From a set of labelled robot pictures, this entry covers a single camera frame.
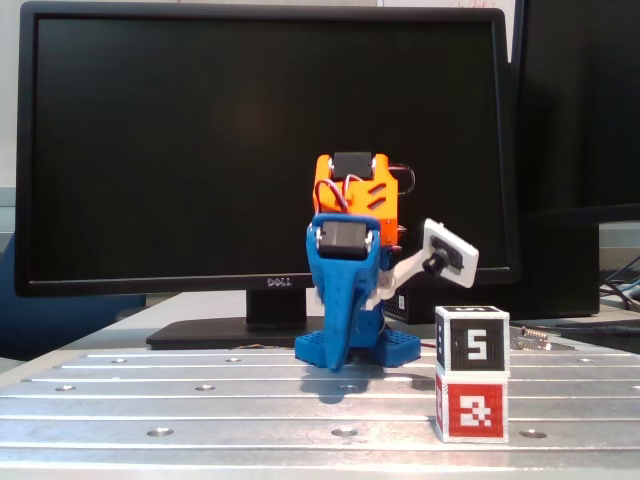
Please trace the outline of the orange and blue gripper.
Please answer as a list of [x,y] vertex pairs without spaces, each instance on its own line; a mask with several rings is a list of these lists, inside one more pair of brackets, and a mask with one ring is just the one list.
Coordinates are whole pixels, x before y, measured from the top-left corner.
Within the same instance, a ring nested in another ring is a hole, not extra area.
[[[398,246],[398,180],[384,154],[338,152],[321,155],[313,189],[315,216],[322,213],[375,218],[381,246]],[[317,265],[323,287],[327,368],[339,371],[354,350],[371,349],[377,339],[377,310],[366,301],[377,283],[367,261],[323,259]]]

